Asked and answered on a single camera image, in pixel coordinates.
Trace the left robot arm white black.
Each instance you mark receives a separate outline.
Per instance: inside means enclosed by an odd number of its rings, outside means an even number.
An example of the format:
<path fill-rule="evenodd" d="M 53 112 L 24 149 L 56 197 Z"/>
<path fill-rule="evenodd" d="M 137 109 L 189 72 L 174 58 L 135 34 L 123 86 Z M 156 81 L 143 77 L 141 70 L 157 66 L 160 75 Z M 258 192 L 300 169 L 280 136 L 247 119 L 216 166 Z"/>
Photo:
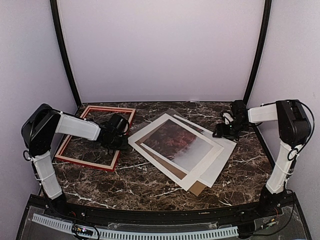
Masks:
<path fill-rule="evenodd" d="M 62 198 L 65 196 L 58 182 L 51 156 L 52 141 L 56 134 L 80 137 L 98 142 L 103 148 L 123 151 L 128 148 L 128 131 L 131 122 L 118 112 L 110 119 L 96 123 L 43 103 L 29 117 L 21 128 L 28 154 L 24 159 L 31 163 L 36 180 L 41 184 L 46 196 L 53 200 L 51 210 L 60 218 L 67 218 L 70 206 Z"/>

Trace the white mat board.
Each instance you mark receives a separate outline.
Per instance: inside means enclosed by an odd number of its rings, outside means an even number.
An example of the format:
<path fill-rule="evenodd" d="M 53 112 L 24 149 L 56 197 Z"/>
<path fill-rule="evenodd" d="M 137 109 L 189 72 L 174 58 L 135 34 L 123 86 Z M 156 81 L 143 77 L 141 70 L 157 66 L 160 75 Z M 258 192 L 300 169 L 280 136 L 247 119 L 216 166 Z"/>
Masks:
<path fill-rule="evenodd" d="M 185 191 L 224 150 L 220 144 L 166 113 L 131 135 L 128 142 Z"/>

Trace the right black corner post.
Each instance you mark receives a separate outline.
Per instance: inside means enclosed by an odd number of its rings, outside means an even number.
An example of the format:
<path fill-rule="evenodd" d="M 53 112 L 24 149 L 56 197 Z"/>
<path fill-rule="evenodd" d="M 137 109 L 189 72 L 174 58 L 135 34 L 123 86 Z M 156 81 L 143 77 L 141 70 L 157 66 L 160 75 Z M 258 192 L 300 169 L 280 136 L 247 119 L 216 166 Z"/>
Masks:
<path fill-rule="evenodd" d="M 245 93 L 243 96 L 243 101 L 246 105 L 249 103 L 249 100 L 254 88 L 254 84 L 256 81 L 256 77 L 258 74 L 260 62 L 262 59 L 263 50 L 264 50 L 265 41 L 266 41 L 267 32 L 268 32 L 269 21 L 270 21 L 271 8 L 272 8 L 272 0 L 265 0 L 256 51 L 255 51 L 250 75 L 248 78 L 247 86 L 245 89 Z"/>

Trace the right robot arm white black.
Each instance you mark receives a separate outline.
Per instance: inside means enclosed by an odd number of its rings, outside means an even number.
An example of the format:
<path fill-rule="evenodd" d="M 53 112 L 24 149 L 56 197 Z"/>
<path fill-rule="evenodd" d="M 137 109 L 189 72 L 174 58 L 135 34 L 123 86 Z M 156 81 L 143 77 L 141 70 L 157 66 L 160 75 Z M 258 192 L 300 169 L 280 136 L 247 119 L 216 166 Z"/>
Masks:
<path fill-rule="evenodd" d="M 223 121 L 215 126 L 212 136 L 238 141 L 242 131 L 264 122 L 277 122 L 280 149 L 275 166 L 255 205 L 255 213 L 266 217 L 275 208 L 274 201 L 267 196 L 276 196 L 286 189 L 293 174 L 297 158 L 308 144 L 315 129 L 315 119 L 308 118 L 310 110 L 298 99 L 277 100 L 259 107 L 247 108 L 243 100 L 230 104 L 230 111 L 223 111 Z"/>

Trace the red forest photo print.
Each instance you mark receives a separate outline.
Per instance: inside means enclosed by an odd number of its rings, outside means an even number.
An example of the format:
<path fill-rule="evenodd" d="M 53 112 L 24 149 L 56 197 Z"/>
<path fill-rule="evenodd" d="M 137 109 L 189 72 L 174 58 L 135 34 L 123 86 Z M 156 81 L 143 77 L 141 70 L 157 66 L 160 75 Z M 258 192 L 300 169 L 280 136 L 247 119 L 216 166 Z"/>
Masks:
<path fill-rule="evenodd" d="M 167 120 L 142 143 L 185 173 L 213 148 L 212 144 L 172 120 Z"/>

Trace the brown cardboard backing board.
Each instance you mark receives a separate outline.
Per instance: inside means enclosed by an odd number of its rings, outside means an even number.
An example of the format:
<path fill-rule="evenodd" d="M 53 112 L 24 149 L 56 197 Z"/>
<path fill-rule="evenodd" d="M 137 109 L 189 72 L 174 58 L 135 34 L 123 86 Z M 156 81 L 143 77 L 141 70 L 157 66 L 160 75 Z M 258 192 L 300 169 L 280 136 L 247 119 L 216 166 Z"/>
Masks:
<path fill-rule="evenodd" d="M 168 171 L 170 171 L 173 175 L 175 175 L 178 179 L 182 180 L 184 177 L 187 176 L 182 170 L 176 168 L 175 166 L 171 165 L 170 163 L 166 162 L 165 160 L 161 159 L 155 154 L 151 154 L 152 157 L 160 163 L 163 167 L 165 167 Z M 199 181 L 196 181 L 188 190 L 193 193 L 195 196 L 199 196 L 200 193 L 206 188 L 207 186 L 202 184 Z"/>

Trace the red wooden picture frame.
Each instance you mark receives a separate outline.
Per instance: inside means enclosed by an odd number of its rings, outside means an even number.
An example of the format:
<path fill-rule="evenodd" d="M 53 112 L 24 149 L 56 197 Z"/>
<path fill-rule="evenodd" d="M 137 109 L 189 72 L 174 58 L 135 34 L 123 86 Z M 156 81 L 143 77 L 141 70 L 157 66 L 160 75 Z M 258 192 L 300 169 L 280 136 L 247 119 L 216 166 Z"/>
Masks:
<path fill-rule="evenodd" d="M 128 130 L 132 125 L 136 110 L 126 107 L 88 105 L 80 117 L 101 124 L 110 120 L 112 114 L 119 114 L 126 119 L 128 125 L 125 129 Z M 104 148 L 96 141 L 67 135 L 55 157 L 72 164 L 113 172 L 120 153 L 119 150 Z"/>

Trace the black corner post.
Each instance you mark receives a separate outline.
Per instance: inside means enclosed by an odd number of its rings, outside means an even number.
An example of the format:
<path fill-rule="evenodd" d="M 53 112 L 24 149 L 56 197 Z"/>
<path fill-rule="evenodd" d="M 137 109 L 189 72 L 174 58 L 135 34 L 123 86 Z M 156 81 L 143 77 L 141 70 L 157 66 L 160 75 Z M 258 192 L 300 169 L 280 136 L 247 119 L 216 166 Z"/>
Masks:
<path fill-rule="evenodd" d="M 65 74 L 66 74 L 68 84 L 69 84 L 73 99 L 75 101 L 75 104 L 79 108 L 82 105 L 82 101 L 76 86 L 76 81 L 72 73 L 72 68 L 71 68 L 69 56 L 67 53 L 67 47 L 64 40 L 62 24 L 60 20 L 59 9 L 58 9 L 58 1 L 50 0 L 49 2 L 50 2 L 51 15 L 53 20 L 55 35 L 56 35 L 62 63 L 64 66 Z"/>
<path fill-rule="evenodd" d="M 247 86 L 245 89 L 245 93 L 243 96 L 243 101 L 246 105 L 249 103 L 249 100 L 254 88 L 254 84 L 256 81 L 256 77 L 258 74 L 260 62 L 262 59 L 263 50 L 264 50 L 265 41 L 266 41 L 267 32 L 268 32 L 269 21 L 270 21 L 271 8 L 272 8 L 272 0 L 265 0 L 256 51 L 255 51 L 250 75 L 248 78 Z"/>

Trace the left black corner post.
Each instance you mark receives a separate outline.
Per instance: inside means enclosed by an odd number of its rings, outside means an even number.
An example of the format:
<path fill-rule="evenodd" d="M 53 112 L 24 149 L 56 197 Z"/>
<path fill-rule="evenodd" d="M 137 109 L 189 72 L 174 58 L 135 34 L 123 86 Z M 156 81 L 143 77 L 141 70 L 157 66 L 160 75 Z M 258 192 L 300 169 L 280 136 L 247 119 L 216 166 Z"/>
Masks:
<path fill-rule="evenodd" d="M 82 105 L 82 101 L 76 86 L 76 81 L 72 73 L 72 68 L 71 68 L 69 56 L 67 53 L 67 47 L 64 40 L 62 24 L 60 20 L 59 9 L 58 9 L 58 1 L 50 0 L 49 2 L 50 2 L 51 15 L 53 20 L 55 35 L 56 35 L 62 63 L 64 66 L 65 74 L 66 74 L 68 84 L 69 84 L 73 99 L 75 101 L 75 104 L 79 108 Z"/>

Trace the black front rail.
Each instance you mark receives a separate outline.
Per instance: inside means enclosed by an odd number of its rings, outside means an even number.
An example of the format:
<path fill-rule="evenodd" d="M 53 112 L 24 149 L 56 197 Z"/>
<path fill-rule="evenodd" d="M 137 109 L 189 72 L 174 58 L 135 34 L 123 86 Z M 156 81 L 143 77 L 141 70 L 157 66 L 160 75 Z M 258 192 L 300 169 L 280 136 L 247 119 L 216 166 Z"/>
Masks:
<path fill-rule="evenodd" d="M 111 223 L 141 224 L 141 225 L 184 225 L 218 223 L 222 225 L 246 225 L 262 217 L 277 217 L 285 213 L 286 207 L 291 207 L 294 198 L 291 194 L 285 196 L 280 206 L 269 208 L 264 215 L 258 214 L 258 202 L 242 205 L 182 211 L 137 211 L 118 210 L 101 207 L 84 206 L 66 202 L 65 213 L 57 213 L 57 206 L 48 203 L 48 200 L 38 195 L 30 195 L 27 204 L 44 210 L 47 215 L 74 220 L 76 223 L 89 223 L 97 226 L 107 226 Z"/>

